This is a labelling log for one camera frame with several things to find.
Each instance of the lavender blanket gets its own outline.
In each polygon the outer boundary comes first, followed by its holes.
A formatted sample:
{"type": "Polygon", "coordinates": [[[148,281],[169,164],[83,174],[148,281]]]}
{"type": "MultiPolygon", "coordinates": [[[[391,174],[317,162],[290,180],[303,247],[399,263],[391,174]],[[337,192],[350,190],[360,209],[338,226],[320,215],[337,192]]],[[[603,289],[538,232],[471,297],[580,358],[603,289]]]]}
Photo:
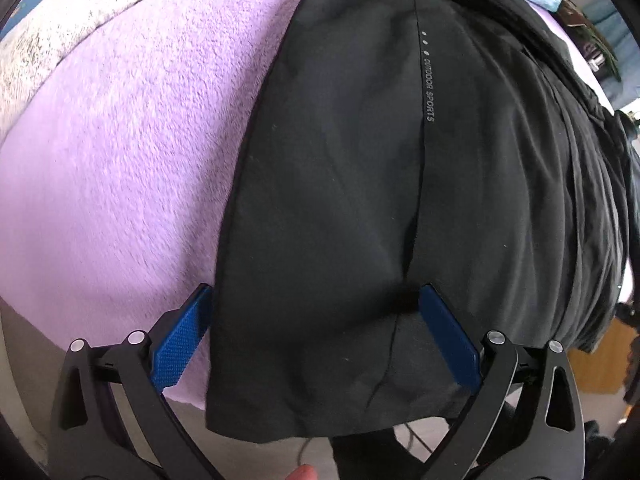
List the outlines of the lavender blanket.
{"type": "MultiPolygon", "coordinates": [[[[143,0],[9,132],[0,296],[56,345],[121,341],[212,282],[239,143],[298,2],[143,0]]],[[[204,408],[208,370],[204,341],[165,393],[204,408]]]]}

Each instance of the cable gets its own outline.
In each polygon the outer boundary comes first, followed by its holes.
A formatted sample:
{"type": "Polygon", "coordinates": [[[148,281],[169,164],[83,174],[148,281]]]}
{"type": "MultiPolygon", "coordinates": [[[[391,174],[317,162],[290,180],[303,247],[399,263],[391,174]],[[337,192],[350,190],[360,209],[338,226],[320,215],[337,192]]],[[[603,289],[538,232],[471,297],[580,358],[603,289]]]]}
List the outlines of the cable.
{"type": "Polygon", "coordinates": [[[418,442],[420,442],[420,444],[422,444],[425,449],[429,452],[429,453],[433,453],[433,449],[431,449],[429,446],[427,446],[427,443],[420,438],[420,435],[418,435],[417,433],[415,433],[414,428],[412,428],[411,426],[409,426],[409,423],[406,422],[404,424],[406,426],[406,428],[409,430],[409,435],[411,435],[412,437],[414,437],[418,442]]]}
{"type": "Polygon", "coordinates": [[[302,465],[302,454],[305,452],[306,446],[308,446],[312,440],[312,438],[308,438],[305,440],[305,443],[300,446],[300,451],[298,452],[298,467],[302,465]]]}

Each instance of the black fabric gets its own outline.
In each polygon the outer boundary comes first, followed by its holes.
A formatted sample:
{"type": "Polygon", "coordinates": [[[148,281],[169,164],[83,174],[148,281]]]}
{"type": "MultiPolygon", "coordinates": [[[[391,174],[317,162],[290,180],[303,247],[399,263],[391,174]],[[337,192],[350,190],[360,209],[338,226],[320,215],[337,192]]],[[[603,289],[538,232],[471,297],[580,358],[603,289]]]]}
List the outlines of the black fabric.
{"type": "Polygon", "coordinates": [[[340,480],[419,478],[424,464],[397,440],[393,428],[330,439],[340,480]]]}
{"type": "Polygon", "coordinates": [[[614,441],[612,438],[600,434],[600,427],[595,420],[584,423],[584,440],[584,477],[587,478],[593,470],[593,466],[604,456],[614,441]]]}
{"type": "Polygon", "coordinates": [[[636,162],[558,41],[522,0],[300,3],[226,208],[209,429],[456,416],[425,283],[516,343],[597,342],[638,246],[636,162]]]}
{"type": "Polygon", "coordinates": [[[49,480],[0,415],[0,480],[49,480]]]}

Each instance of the silver screw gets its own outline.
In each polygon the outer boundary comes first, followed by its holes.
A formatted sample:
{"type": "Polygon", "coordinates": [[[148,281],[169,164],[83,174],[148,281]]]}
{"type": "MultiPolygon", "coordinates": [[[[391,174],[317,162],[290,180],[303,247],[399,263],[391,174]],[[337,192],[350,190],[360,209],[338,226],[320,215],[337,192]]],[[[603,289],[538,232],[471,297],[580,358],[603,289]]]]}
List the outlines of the silver screw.
{"type": "Polygon", "coordinates": [[[506,341],[504,334],[497,330],[491,330],[486,336],[494,345],[503,345],[506,341]]]}
{"type": "Polygon", "coordinates": [[[562,348],[562,343],[554,340],[549,341],[549,348],[551,348],[551,351],[556,354],[559,354],[564,350],[564,348],[562,348]]]}
{"type": "Polygon", "coordinates": [[[84,348],[84,341],[82,341],[82,339],[76,339],[71,343],[71,346],[69,347],[72,352],[79,352],[82,350],[82,348],[84,348]]]}
{"type": "Polygon", "coordinates": [[[145,340],[145,333],[142,330],[136,330],[135,332],[131,332],[129,337],[127,337],[127,341],[129,341],[132,345],[138,345],[145,340]]]}

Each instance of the black metal clamp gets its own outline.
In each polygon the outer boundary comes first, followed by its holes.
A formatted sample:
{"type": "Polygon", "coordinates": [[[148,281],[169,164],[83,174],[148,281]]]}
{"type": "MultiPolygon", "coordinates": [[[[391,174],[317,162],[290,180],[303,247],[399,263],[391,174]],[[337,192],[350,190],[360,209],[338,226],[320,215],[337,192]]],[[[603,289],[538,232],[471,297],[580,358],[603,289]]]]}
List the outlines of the black metal clamp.
{"type": "MultiPolygon", "coordinates": [[[[562,345],[550,341],[543,349],[524,348],[502,332],[481,333],[474,320],[448,308],[430,285],[422,288],[419,306],[454,376],[472,393],[424,463],[420,480],[581,480],[582,413],[562,345]],[[495,460],[478,463],[517,383],[523,390],[510,434],[495,460]]],[[[177,382],[211,311],[212,288],[201,284],[148,333],[135,331],[120,344],[99,348],[82,339],[71,343],[52,412],[52,480],[223,480],[161,393],[177,382]],[[161,467],[136,454],[109,383],[123,384],[161,467]]]]}

